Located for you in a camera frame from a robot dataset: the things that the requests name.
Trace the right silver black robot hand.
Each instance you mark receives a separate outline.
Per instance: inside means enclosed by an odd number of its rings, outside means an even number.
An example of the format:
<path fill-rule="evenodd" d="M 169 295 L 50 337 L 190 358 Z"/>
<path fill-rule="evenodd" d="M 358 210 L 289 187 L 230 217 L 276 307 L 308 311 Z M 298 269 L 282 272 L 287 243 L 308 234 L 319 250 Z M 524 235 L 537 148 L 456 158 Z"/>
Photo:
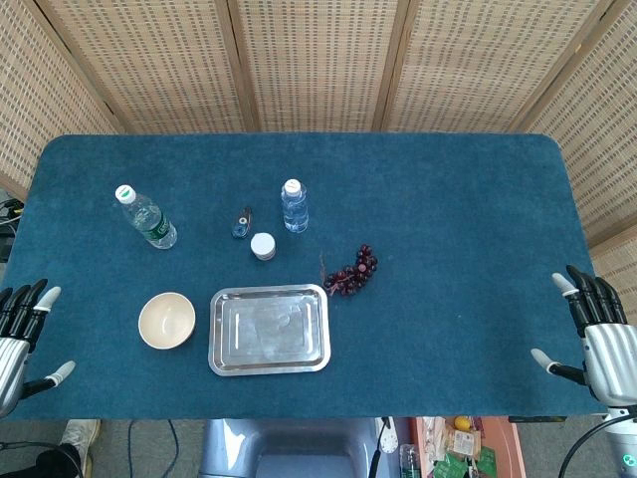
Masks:
<path fill-rule="evenodd" d="M 547 373 L 589 389 L 608 408 L 636 404 L 636 328 L 627 321 L 617 291 L 603 278 L 573 265 L 565 276 L 554 273 L 553 283 L 568 302 L 583 350 L 581 368 L 549 358 L 540 349 L 533 359 Z"/>

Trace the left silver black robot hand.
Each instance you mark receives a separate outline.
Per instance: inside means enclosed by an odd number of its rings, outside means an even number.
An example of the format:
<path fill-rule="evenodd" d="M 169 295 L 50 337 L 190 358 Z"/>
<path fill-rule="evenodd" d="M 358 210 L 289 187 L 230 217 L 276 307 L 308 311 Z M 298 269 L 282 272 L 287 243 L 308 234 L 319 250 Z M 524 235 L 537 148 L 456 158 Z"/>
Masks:
<path fill-rule="evenodd" d="M 8 416 L 18 402 L 58 387 L 76 367 L 63 363 L 44 377 L 27 381 L 26 371 L 45 321 L 61 295 L 60 287 L 44 291 L 47 279 L 16 290 L 1 291 L 1 417 Z"/>

